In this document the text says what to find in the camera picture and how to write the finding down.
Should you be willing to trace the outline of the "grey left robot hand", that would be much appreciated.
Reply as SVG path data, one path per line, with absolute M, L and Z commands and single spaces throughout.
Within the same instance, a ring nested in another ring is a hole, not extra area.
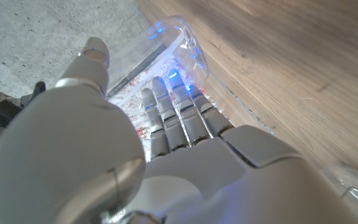
M 213 106 L 154 121 L 153 159 L 123 110 L 104 99 L 109 52 L 96 37 L 55 88 L 0 135 L 0 223 L 355 223 L 295 150 Z

